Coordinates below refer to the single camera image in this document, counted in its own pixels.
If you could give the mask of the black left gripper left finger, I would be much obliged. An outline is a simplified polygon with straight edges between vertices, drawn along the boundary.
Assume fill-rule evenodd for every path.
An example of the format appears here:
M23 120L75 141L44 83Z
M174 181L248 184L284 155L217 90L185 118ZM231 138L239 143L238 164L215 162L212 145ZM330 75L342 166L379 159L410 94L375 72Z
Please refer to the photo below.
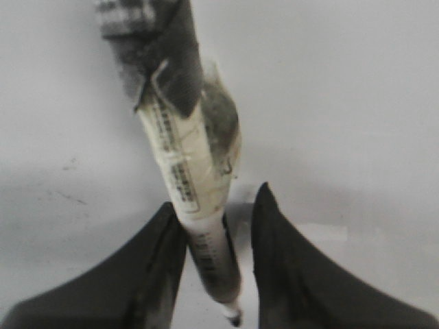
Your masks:
M170 328L187 248L165 202L106 260L16 304L2 328Z

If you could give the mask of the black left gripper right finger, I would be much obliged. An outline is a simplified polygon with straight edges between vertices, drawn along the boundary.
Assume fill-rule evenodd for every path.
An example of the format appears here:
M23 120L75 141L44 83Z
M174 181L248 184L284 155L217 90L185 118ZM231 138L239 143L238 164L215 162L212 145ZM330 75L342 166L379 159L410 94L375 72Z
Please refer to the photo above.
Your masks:
M252 209L260 328L437 328L429 313L340 267L284 216L268 183Z

